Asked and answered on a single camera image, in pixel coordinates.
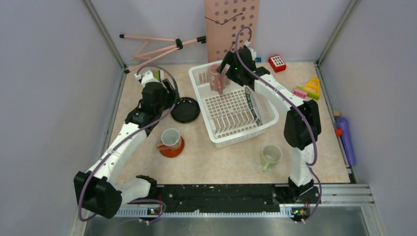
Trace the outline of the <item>pink ghost mug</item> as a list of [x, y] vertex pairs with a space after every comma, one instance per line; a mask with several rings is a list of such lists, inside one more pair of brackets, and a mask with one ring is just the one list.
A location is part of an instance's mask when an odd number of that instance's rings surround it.
[[208, 75], [209, 75], [210, 89], [222, 95], [225, 88], [230, 84], [230, 81], [224, 72], [222, 73], [217, 72], [217, 69], [219, 66], [220, 66], [219, 63], [211, 65], [210, 68], [208, 69]]

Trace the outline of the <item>orange white mug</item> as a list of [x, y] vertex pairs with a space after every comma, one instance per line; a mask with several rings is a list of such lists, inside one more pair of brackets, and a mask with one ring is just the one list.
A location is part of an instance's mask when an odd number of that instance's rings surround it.
[[169, 128], [161, 134], [161, 141], [156, 145], [158, 150], [177, 151], [182, 146], [182, 137], [178, 130]]

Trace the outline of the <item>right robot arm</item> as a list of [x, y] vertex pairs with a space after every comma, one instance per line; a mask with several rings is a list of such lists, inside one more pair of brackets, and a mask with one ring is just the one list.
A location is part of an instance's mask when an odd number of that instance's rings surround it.
[[297, 97], [266, 68], [257, 67], [255, 50], [250, 47], [228, 51], [217, 72], [225, 72], [231, 81], [264, 96], [279, 114], [285, 115], [283, 134], [292, 147], [293, 161], [288, 195], [293, 202], [301, 203], [314, 185], [312, 166], [318, 159], [317, 139], [322, 131], [317, 102]]

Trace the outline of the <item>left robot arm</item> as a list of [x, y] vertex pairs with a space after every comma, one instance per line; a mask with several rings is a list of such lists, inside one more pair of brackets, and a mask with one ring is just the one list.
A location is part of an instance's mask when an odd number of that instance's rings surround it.
[[120, 132], [102, 157], [86, 172], [74, 177], [78, 214], [82, 210], [107, 219], [115, 216], [121, 205], [142, 199], [152, 203], [157, 199], [156, 181], [147, 176], [117, 183], [124, 166], [135, 149], [174, 108], [179, 100], [179, 89], [174, 78], [159, 80], [151, 71], [140, 74], [142, 98], [128, 113]]

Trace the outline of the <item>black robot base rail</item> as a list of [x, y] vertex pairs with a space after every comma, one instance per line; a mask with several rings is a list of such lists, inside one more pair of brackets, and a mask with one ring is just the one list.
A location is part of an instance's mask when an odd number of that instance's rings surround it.
[[128, 203], [147, 208], [146, 216], [206, 214], [249, 216], [280, 214], [300, 221], [321, 202], [322, 187], [308, 184], [166, 184], [152, 187], [148, 197]]

